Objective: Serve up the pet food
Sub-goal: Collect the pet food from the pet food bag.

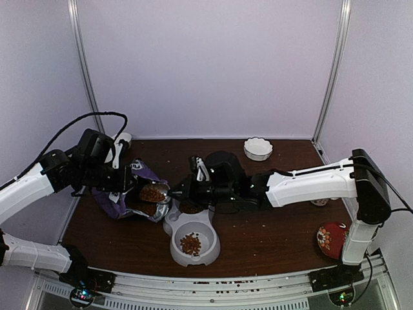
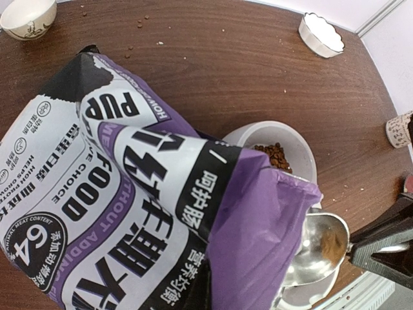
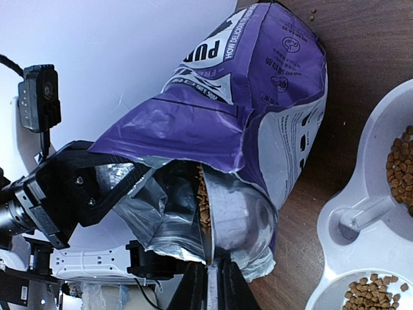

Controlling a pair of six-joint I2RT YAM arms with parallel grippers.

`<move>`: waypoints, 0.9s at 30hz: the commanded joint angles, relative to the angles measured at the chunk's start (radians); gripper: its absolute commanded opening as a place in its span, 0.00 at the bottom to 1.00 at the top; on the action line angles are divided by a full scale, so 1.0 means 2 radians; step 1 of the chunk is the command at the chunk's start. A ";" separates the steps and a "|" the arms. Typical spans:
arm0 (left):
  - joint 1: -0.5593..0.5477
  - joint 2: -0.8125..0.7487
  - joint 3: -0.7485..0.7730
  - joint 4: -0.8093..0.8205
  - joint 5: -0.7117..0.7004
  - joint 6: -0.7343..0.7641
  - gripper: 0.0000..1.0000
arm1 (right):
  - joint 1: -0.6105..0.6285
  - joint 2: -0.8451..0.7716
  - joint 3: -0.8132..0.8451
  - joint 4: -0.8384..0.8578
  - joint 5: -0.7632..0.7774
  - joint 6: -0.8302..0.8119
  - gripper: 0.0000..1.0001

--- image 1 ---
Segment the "metal food scoop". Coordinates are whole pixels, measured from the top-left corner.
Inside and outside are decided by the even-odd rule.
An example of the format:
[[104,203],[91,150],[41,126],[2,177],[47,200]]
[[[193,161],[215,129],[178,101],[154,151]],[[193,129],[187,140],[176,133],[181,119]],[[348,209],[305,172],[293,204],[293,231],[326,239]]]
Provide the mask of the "metal food scoop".
[[164,183],[146,184],[139,192],[139,199],[144,202],[166,204],[170,201],[170,187]]

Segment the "purple puppy food bag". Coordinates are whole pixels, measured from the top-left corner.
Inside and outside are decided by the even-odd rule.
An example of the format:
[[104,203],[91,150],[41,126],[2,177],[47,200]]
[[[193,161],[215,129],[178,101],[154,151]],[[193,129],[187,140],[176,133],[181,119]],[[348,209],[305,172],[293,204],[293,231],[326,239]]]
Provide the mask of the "purple puppy food bag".
[[168,185],[168,182],[160,179],[140,158],[131,161],[130,166],[136,179],[136,185],[133,189],[119,194],[99,191],[92,187],[90,193],[98,206],[112,219],[120,220],[121,218],[139,215],[157,223],[169,211],[170,201],[166,204],[153,203],[157,205],[157,212],[153,216],[148,216],[136,209],[139,204],[150,203],[140,200],[139,192],[146,184],[164,183]]

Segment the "grey double pet bowl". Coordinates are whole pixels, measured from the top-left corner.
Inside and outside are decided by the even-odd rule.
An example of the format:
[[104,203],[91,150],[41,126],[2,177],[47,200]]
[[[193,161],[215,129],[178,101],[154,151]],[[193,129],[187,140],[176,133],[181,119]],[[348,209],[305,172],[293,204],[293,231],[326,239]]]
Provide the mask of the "grey double pet bowl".
[[181,212],[179,207],[179,202],[173,200],[163,221],[173,260],[183,267],[210,265],[221,250],[219,236],[212,225],[214,208],[189,214]]

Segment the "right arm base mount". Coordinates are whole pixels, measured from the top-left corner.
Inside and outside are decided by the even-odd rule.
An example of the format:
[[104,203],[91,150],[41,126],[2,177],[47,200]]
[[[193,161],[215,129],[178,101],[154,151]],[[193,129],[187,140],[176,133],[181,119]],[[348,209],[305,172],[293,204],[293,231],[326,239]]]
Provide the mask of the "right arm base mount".
[[365,277],[360,266],[337,265],[308,274],[312,291],[328,291],[330,301],[337,306],[349,306],[356,299],[354,284]]

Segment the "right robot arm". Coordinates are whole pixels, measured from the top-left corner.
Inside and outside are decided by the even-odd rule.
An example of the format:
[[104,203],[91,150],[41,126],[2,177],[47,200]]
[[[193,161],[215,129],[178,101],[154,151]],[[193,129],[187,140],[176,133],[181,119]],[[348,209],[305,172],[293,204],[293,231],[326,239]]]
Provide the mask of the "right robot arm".
[[354,149],[349,158],[309,169],[282,171],[272,169],[247,175],[238,157],[226,151],[205,159],[189,159],[191,173],[169,190],[170,197],[210,207],[231,201],[257,206],[284,207],[299,202],[354,198],[358,203],[342,248],[341,263],[331,270],[331,280],[346,284],[356,273],[378,226],[391,213],[388,185],[384,175],[363,149]]

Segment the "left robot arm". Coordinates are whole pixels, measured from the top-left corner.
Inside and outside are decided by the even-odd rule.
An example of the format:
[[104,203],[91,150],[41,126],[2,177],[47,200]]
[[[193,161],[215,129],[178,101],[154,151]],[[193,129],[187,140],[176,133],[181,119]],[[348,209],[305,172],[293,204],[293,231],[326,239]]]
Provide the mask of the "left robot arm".
[[[132,144],[129,133],[111,138],[86,129],[79,143],[67,150],[51,150],[35,161],[21,177],[1,189],[1,221],[5,222],[32,203],[73,188],[73,196],[83,187],[95,188],[111,195],[130,190],[136,181],[130,166],[122,166],[120,157]],[[79,287],[93,280],[92,271],[82,264],[75,248],[46,245],[1,233],[1,265],[17,265],[67,273]]]

